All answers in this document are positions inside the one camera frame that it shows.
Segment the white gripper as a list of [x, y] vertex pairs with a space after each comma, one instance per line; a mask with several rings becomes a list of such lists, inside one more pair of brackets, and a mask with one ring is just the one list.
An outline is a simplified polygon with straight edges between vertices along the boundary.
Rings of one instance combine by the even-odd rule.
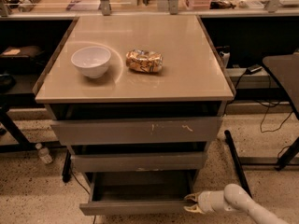
[[184, 197], [186, 201], [198, 202], [192, 210], [195, 213], [208, 214], [224, 211], [224, 191], [203, 191], [202, 193], [191, 193]]

